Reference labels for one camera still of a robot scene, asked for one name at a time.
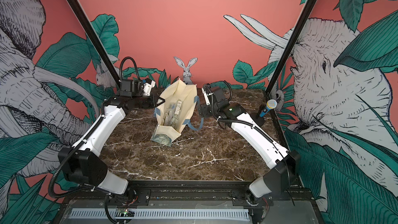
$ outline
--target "pink wall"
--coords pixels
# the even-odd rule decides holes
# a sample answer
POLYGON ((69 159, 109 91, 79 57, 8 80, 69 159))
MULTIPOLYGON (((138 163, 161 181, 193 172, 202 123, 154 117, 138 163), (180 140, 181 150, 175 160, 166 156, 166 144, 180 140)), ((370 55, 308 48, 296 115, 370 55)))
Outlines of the pink wall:
POLYGON ((139 67, 166 69, 174 78, 183 71, 173 56, 185 64, 197 57, 191 72, 198 85, 224 79, 239 84, 232 76, 238 60, 255 72, 267 64, 270 51, 246 40, 223 15, 251 16, 282 36, 294 27, 302 9, 300 0, 79 1, 91 21, 100 14, 115 16, 120 60, 132 56, 139 67))

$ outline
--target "blue microphone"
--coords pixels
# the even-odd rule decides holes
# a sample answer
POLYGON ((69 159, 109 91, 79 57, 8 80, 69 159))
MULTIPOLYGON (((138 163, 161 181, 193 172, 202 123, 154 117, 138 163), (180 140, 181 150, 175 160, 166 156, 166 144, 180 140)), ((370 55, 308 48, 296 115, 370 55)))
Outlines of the blue microphone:
POLYGON ((274 109, 276 105, 277 102, 274 99, 270 99, 269 101, 267 101, 267 105, 264 108, 264 110, 262 110, 262 112, 260 113, 260 117, 264 117, 264 115, 266 115, 267 112, 269 112, 271 109, 274 109))

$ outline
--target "rabbit cutout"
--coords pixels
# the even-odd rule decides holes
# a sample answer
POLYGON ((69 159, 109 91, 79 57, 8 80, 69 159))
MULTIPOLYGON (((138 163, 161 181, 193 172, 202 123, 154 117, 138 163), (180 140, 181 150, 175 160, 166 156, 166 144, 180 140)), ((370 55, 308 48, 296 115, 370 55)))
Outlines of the rabbit cutout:
POLYGON ((188 66, 185 67, 185 63, 178 57, 174 56, 174 59, 176 60, 176 63, 178 66, 182 67, 184 69, 184 73, 182 74, 183 76, 183 82, 187 85, 193 85, 193 82, 191 80, 191 72, 189 71, 189 68, 192 67, 193 64, 195 64, 198 60, 198 58, 194 57, 188 62, 188 66))

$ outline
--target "marble tabletop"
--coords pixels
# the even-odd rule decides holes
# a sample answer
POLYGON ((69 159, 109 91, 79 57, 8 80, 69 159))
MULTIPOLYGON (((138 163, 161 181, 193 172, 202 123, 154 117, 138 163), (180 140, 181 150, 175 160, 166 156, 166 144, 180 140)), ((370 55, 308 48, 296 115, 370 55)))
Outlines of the marble tabletop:
MULTIPOLYGON (((249 113, 257 112, 265 103, 260 89, 233 92, 232 102, 240 103, 249 113)), ((205 102, 200 89, 198 96, 202 103, 205 102)), ((157 124, 153 113, 153 109, 130 112, 104 145, 100 158, 119 177, 129 180, 252 181, 269 171, 260 155, 240 134, 231 128, 221 129, 213 118, 205 119, 198 132, 185 127, 171 147, 153 142, 150 138, 157 124)), ((199 125, 197 110, 191 122, 194 127, 199 125)), ((270 115, 266 115, 262 129, 277 141, 270 115)))

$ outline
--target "black metal bar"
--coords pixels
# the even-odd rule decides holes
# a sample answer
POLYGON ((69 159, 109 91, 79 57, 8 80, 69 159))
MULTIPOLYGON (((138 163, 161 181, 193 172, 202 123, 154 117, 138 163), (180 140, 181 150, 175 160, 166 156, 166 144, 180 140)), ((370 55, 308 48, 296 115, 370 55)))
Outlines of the black metal bar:
POLYGON ((88 20, 86 14, 84 13, 80 3, 77 0, 67 0, 73 12, 75 13, 77 19, 82 25, 84 31, 87 33, 88 38, 91 40, 92 44, 96 48, 99 56, 102 61, 105 63, 109 72, 112 75, 112 78, 115 80, 117 87, 120 88, 119 75, 115 71, 112 62, 109 60, 108 53, 105 48, 102 46, 100 39, 98 38, 96 32, 91 26, 91 22, 88 20))
POLYGON ((300 17, 297 20, 296 26, 292 32, 292 35, 290 36, 289 41, 287 42, 286 48, 282 53, 282 57, 278 63, 278 66, 275 69, 275 72, 271 78, 271 81, 269 82, 267 89, 266 89, 266 94, 270 94, 272 88, 274 87, 276 80, 279 77, 279 74, 282 72, 283 67, 285 66, 285 63, 287 59, 290 57, 290 54, 293 50, 294 45, 296 44, 296 41, 298 37, 301 34, 302 28, 304 27, 308 17, 310 17, 311 11, 313 7, 315 6, 316 0, 307 0, 307 2, 304 5, 304 8, 301 12, 300 17))

